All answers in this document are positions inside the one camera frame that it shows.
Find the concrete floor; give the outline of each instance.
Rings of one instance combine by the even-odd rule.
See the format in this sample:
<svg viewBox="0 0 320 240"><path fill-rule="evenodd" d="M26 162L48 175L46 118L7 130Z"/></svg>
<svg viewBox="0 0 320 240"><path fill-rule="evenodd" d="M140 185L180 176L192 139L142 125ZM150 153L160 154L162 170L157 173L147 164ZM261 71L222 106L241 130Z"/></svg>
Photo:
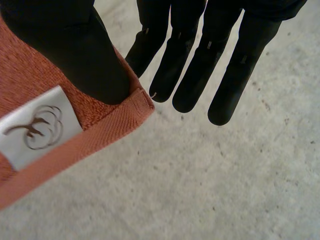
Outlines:
<svg viewBox="0 0 320 240"><path fill-rule="evenodd" d="M140 29L135 1L95 5L125 55ZM282 24L233 119L216 127L207 110L239 23L191 113L157 104L140 129L0 212L0 239L319 240L320 1Z"/></svg>

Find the orange towel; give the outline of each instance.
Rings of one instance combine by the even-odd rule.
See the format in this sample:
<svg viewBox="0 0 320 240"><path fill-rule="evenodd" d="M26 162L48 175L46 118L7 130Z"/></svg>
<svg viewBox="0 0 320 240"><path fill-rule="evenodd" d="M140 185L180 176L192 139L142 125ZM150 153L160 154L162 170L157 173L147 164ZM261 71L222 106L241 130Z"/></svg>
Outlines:
<svg viewBox="0 0 320 240"><path fill-rule="evenodd" d="M129 134L154 111L137 76L115 51L132 82L131 95L120 105L111 106L76 89L58 68L20 41L0 19L0 118L60 85L84 130L20 171L15 171L0 153L0 209L72 164Z"/></svg>

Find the fabric label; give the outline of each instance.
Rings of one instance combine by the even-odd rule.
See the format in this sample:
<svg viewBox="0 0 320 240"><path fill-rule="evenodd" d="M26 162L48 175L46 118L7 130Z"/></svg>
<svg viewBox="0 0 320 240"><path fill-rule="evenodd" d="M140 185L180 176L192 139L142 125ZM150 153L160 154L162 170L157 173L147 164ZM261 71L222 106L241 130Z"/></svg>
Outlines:
<svg viewBox="0 0 320 240"><path fill-rule="evenodd" d="M56 86L0 119L0 152L19 171L82 131Z"/></svg>

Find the brown logo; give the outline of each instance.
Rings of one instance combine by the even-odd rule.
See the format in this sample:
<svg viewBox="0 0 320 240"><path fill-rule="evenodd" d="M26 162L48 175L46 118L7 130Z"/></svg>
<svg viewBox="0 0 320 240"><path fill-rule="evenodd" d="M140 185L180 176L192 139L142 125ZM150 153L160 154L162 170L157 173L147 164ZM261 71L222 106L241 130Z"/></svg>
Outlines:
<svg viewBox="0 0 320 240"><path fill-rule="evenodd" d="M62 112L56 106L38 106L28 124L15 125L4 131L9 135L15 130L24 130L24 144L32 150L46 149L55 145L63 135L64 126L61 122Z"/></svg>

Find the black glove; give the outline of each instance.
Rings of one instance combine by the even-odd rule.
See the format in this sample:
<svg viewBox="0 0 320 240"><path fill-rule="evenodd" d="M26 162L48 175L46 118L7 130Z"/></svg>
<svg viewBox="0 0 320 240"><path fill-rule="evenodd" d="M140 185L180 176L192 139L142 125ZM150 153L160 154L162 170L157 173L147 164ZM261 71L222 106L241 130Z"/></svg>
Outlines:
<svg viewBox="0 0 320 240"><path fill-rule="evenodd" d="M171 6L172 35L149 94L156 102L171 96L194 44L201 14L202 38L174 97L173 106L187 113L196 105L227 44L233 25L245 10L239 39L208 111L224 125L232 117L265 46L281 22L293 18L307 0L137 0L142 31L125 58L140 77L165 41Z"/></svg>

